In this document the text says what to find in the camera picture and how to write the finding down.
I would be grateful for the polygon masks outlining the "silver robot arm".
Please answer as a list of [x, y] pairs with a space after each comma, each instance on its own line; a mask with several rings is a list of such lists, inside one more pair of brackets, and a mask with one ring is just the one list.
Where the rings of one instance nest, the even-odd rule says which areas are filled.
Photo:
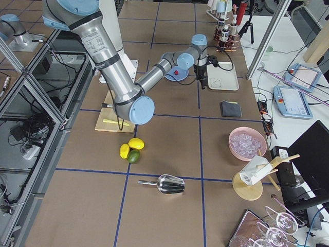
[[39, 44], [40, 36], [29, 33], [15, 14], [1, 16], [1, 38], [12, 40], [9, 48], [12, 51], [33, 52]]
[[43, 1], [42, 4], [44, 24], [80, 37], [96, 69], [115, 93], [114, 112], [136, 125], [143, 125], [153, 117], [154, 101], [146, 93], [173, 67], [194, 67], [199, 72], [207, 64], [207, 38], [196, 34], [186, 50], [163, 54], [145, 75], [133, 82], [111, 40], [121, 41], [120, 30], [106, 32], [99, 1]]

